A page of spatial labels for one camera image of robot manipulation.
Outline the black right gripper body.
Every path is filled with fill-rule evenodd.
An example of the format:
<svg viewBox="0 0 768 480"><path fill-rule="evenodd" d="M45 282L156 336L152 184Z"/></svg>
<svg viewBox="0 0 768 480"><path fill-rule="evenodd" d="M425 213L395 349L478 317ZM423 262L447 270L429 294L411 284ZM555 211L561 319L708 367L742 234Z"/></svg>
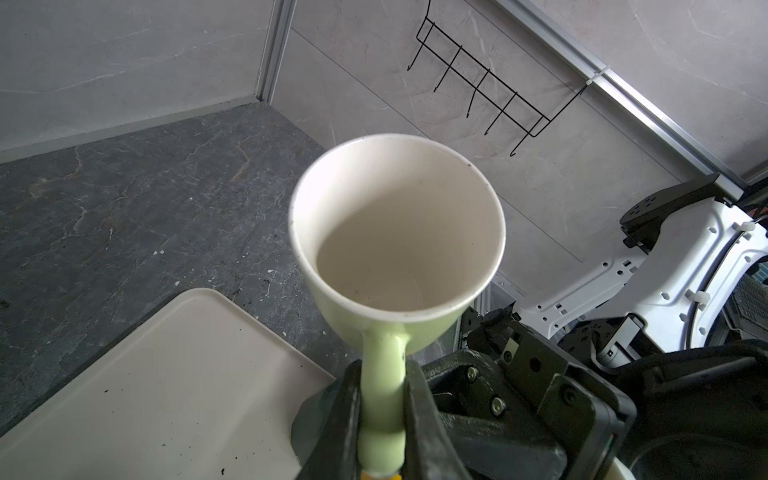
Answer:
<svg viewBox="0 0 768 480"><path fill-rule="evenodd" d="M510 320L497 359L460 350L422 369L460 464L484 479L603 479L637 409L548 339Z"/></svg>

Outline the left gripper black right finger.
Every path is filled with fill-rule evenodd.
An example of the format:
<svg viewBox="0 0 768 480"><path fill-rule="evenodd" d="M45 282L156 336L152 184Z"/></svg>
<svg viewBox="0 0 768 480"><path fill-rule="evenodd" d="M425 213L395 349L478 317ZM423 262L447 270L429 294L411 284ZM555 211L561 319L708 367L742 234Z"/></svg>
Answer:
<svg viewBox="0 0 768 480"><path fill-rule="evenodd" d="M441 421L419 364L406 361L404 479L470 479Z"/></svg>

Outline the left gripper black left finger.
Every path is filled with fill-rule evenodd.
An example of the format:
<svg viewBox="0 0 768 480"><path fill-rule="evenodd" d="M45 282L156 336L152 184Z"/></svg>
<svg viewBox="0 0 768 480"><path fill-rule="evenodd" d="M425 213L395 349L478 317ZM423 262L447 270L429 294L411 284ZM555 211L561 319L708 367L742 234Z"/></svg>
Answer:
<svg viewBox="0 0 768 480"><path fill-rule="evenodd" d="M324 428L298 479L361 478L357 461L361 370L361 360L346 368Z"/></svg>

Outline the light green mug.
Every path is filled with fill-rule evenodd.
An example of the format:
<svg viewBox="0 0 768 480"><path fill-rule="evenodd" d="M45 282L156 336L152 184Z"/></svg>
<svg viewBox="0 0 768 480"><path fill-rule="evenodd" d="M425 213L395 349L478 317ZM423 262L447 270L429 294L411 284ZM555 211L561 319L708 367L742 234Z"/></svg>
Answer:
<svg viewBox="0 0 768 480"><path fill-rule="evenodd" d="M404 465L406 359L455 324L503 257L489 181L435 141L404 134L338 145L300 178L288 231L329 327L362 356L357 459L376 478Z"/></svg>

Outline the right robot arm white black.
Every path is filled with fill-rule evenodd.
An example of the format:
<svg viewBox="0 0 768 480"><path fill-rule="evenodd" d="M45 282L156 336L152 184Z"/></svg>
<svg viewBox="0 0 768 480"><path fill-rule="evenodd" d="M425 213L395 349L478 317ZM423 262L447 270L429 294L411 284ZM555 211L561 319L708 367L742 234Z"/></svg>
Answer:
<svg viewBox="0 0 768 480"><path fill-rule="evenodd" d="M767 212L722 176L651 194L549 293L462 317L419 371L408 479L763 479Z"/></svg>

